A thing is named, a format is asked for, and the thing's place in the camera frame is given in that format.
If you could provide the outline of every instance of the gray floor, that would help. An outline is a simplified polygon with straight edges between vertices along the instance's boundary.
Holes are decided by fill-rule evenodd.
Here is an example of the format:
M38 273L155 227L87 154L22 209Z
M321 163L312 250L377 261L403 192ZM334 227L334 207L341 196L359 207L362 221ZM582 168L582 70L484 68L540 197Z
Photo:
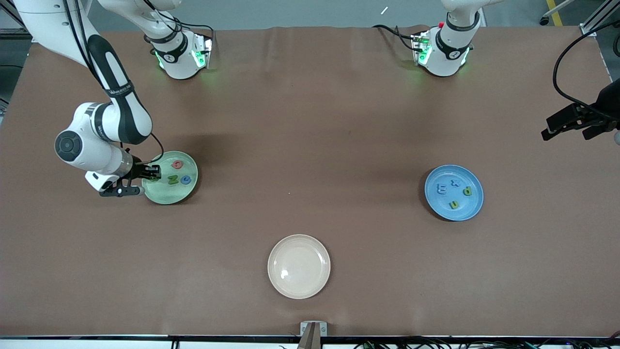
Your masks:
M601 0L578 0L560 11L564 25L583 22ZM485 8L488 26L538 26L548 10L545 0L506 0ZM184 22L209 24L216 30L264 29L270 27L332 26L371 27L375 24L435 25L445 19L439 0L185 0L172 13ZM124 18L104 10L93 1L89 18L101 32L136 30ZM620 19L620 11L614 19ZM0 11L0 28L14 26ZM620 78L620 58L612 52L618 29L599 33L601 51L613 79ZM0 40L0 65L22 65L30 44L26 40ZM0 97L10 101L19 70L0 67Z

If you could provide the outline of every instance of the white plate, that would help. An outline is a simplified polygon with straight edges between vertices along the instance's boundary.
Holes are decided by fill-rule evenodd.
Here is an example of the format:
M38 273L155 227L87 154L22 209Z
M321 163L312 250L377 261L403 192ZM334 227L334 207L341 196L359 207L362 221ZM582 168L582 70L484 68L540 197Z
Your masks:
M267 273L273 287L293 299L310 298L325 286L331 263L325 246L303 234L278 242L269 255Z

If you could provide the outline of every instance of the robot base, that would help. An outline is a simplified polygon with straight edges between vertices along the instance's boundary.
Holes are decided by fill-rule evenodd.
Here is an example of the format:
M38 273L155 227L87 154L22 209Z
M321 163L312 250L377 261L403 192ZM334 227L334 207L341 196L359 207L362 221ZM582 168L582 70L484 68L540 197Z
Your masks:
M213 49L213 39L205 38L188 30L184 30L183 34L191 45L188 45L175 63L171 63L174 61L174 57L166 54L163 54L162 57L158 51L154 52L159 61L159 67L165 70L168 76L177 80L189 79L201 69L208 69Z
M439 30L439 27L434 27L412 38L412 47L422 50L414 51L414 61L433 75L450 76L465 64L469 48L457 59L448 59L445 53L437 49L436 37Z

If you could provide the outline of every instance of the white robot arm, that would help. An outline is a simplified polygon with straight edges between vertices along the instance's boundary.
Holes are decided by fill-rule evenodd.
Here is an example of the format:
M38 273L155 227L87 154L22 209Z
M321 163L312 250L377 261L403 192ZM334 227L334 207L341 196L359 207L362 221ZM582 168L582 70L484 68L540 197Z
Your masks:
M471 39L480 27L479 10L504 0L441 0L448 11L442 27L414 38L415 61L437 76L450 76L465 64Z
M56 154L86 170L87 181L102 196L141 194L140 187L122 186L121 180L158 178L159 167L142 163L113 142L140 144L151 135L153 123L112 46L78 7L80 1L17 0L15 6L33 38L91 69L111 99L81 104L69 127L57 136Z
M211 38L182 28L166 11L181 0L99 0L106 10L117 13L144 32L155 48L159 65L174 79L191 78L208 64Z

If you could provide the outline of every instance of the brown paper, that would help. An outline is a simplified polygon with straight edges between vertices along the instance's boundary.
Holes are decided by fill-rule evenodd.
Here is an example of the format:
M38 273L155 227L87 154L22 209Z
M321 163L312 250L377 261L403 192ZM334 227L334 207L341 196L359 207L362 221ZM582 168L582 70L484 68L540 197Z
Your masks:
M620 149L612 134L540 136L569 103L551 72L576 27L482 28L449 78L378 29L218 32L212 70L185 81L141 33L104 36L166 150L198 162L197 192L174 206L99 197L53 144L80 103L107 98L34 45L0 129L0 335L283 335L309 319L331 335L618 329ZM595 100L609 78L594 39L559 81ZM470 221L425 203L425 174L447 163L484 186ZM301 301L266 268L296 233L332 259Z

